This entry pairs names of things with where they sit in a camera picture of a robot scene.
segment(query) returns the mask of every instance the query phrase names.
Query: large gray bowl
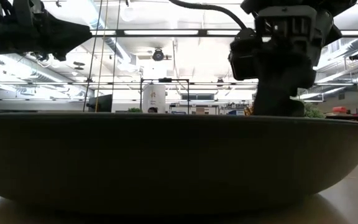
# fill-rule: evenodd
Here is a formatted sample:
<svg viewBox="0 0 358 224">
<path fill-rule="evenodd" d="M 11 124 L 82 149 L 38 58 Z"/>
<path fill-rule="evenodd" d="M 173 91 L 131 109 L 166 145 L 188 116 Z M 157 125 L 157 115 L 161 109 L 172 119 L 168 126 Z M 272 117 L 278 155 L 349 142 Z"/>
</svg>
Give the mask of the large gray bowl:
<svg viewBox="0 0 358 224">
<path fill-rule="evenodd" d="M 87 213 L 226 213 L 318 193 L 358 164 L 358 123 L 0 114 L 0 196 Z"/>
</svg>

